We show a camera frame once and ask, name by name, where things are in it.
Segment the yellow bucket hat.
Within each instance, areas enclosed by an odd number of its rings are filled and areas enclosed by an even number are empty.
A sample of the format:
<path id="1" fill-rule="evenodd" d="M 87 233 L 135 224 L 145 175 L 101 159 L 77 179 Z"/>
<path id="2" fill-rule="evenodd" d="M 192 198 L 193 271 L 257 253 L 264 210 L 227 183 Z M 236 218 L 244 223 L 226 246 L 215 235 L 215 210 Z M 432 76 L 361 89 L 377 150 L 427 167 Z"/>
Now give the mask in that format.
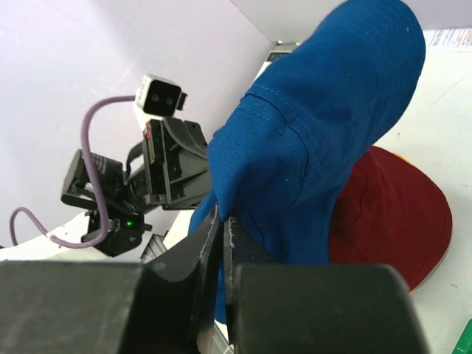
<path id="1" fill-rule="evenodd" d="M 400 155 L 399 153 L 392 153 L 393 155 L 397 156 L 399 159 L 402 159 L 403 161 L 405 161 L 406 163 L 410 164 L 411 166 L 415 167 L 414 164 L 412 164 L 408 159 L 406 159 L 404 156 Z M 449 238 L 449 241 L 448 241 L 448 245 L 447 247 L 445 248 L 444 252 L 442 253 L 442 257 L 437 261 L 436 265 L 433 267 L 432 270 L 430 270 L 430 272 L 427 273 L 427 275 L 425 276 L 425 278 L 418 284 L 416 285 L 415 287 L 413 287 L 411 290 L 410 290 L 410 294 L 413 294 L 418 288 L 421 288 L 423 286 L 423 284 L 425 282 L 428 282 L 428 279 L 431 278 L 431 276 L 437 271 L 437 269 L 441 266 L 441 264 L 443 263 L 444 259 L 446 258 L 447 254 L 448 254 L 448 251 L 450 249 L 450 245 L 451 245 L 451 239 L 452 239 L 452 231 L 451 231 L 451 237 Z"/>

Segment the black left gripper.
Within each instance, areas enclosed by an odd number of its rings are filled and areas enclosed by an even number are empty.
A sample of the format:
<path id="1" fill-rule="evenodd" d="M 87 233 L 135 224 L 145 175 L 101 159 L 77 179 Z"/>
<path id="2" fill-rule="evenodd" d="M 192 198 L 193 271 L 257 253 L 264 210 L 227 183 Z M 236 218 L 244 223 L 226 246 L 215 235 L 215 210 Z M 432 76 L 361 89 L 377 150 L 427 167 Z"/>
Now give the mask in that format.
<path id="1" fill-rule="evenodd" d="M 146 214 L 194 209 L 211 187 L 207 141 L 196 122 L 174 117 L 145 123 L 127 158 L 127 205 Z"/>

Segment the dark red bucket hat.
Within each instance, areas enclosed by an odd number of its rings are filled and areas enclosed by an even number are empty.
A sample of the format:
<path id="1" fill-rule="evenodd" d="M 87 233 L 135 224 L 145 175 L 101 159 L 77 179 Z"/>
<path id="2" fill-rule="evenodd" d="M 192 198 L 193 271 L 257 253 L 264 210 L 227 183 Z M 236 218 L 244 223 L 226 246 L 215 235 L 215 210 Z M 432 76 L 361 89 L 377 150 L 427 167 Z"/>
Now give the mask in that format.
<path id="1" fill-rule="evenodd" d="M 445 255 L 452 229 L 442 190 L 402 157 L 371 147 L 337 198 L 329 257 L 332 263 L 390 265 L 414 290 Z"/>

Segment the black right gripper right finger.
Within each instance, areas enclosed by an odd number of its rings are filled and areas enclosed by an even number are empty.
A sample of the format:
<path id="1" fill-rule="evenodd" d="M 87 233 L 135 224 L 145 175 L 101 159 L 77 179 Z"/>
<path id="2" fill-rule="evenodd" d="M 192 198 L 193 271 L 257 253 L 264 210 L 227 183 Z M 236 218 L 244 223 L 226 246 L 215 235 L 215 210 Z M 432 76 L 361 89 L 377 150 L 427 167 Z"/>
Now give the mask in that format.
<path id="1" fill-rule="evenodd" d="M 388 265 L 283 265 L 225 222 L 229 340 L 236 353 L 427 353 L 401 275 Z"/>

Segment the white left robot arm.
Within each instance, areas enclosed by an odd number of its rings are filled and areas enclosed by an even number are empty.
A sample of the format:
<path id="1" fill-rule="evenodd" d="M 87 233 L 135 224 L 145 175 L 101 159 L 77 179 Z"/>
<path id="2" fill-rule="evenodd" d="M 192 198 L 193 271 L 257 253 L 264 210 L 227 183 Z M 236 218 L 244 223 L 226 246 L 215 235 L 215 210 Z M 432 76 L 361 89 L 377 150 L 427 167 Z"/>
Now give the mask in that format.
<path id="1" fill-rule="evenodd" d="M 86 171 L 83 152 L 72 159 L 61 201 L 82 212 L 55 229 L 1 249 L 1 260 L 104 260 L 138 247 L 152 230 L 145 215 L 155 209 L 194 209 L 211 187 L 207 141 L 196 122 L 172 117 L 148 121 L 143 139 L 125 163 L 95 154 L 108 233 Z"/>

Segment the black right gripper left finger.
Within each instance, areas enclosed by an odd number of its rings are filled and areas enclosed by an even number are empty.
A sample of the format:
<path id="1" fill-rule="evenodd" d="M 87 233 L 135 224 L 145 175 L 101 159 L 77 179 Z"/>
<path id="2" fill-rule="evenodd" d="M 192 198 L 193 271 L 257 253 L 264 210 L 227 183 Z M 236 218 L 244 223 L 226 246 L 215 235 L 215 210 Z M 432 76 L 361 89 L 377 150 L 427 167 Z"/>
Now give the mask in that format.
<path id="1" fill-rule="evenodd" d="M 221 222 L 148 263 L 38 236 L 1 250 L 3 353 L 210 353 Z"/>

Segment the blue bucket hat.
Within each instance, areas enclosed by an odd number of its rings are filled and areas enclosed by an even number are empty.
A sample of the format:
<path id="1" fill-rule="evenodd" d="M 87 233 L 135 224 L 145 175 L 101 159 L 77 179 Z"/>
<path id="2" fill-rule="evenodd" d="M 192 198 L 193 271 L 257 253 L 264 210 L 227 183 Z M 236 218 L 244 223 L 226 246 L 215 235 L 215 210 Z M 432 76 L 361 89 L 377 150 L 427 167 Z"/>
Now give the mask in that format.
<path id="1" fill-rule="evenodd" d="M 361 156 L 400 119 L 423 68 L 402 1 L 346 1 L 255 80 L 207 147 L 212 187 L 194 211 L 238 216 L 281 263 L 325 264 L 333 207 Z"/>

